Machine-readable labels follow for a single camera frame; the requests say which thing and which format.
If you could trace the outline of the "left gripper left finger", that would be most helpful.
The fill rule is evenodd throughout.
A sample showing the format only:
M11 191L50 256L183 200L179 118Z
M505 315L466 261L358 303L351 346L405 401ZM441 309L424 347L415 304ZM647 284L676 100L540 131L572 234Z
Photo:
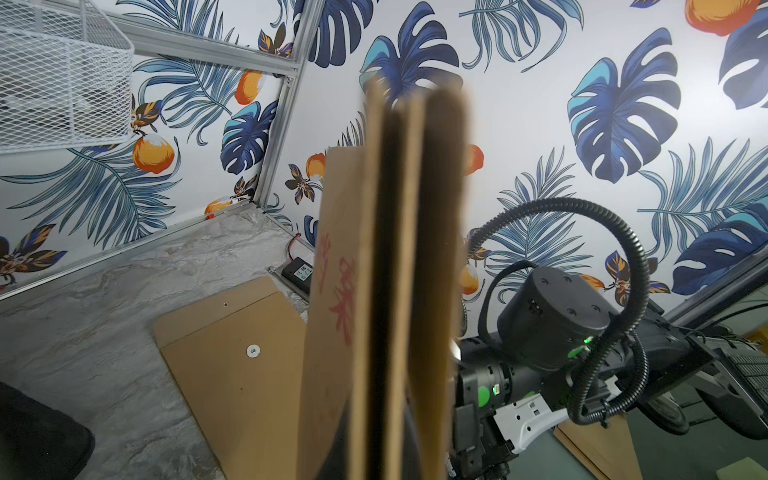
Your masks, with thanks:
M330 450L319 468L315 480L346 480L349 438L349 408L340 417Z

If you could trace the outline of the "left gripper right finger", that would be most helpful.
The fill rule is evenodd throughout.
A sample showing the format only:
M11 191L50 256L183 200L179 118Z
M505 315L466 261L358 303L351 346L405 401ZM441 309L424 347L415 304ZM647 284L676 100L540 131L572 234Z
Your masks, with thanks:
M411 413L404 414L403 480L422 480L418 431Z

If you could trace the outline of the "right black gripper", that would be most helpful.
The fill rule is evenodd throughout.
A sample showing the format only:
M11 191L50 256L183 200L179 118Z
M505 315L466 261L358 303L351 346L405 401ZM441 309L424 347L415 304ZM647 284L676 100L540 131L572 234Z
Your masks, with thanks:
M495 415L511 403L511 369L497 352L477 338L461 340L459 349L449 476L504 479L515 454Z

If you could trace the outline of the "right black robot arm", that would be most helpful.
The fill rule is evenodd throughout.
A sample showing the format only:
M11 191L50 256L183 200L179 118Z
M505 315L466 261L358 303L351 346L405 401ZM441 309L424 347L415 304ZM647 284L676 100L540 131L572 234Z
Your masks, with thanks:
M468 238L476 257L493 235L526 217L575 214L605 227L623 248L617 270L630 284L619 308L580 276L516 261L503 277L526 279L488 329L483 304L476 336L458 344L452 479L502 479L510 462L544 430L564 420L606 425L639 410L662 429L690 428L680 406L663 400L692 380L702 401L740 435L767 436L767 357L743 338L706 336L663 319L650 301L655 265L630 226L587 200L545 198L506 210Z

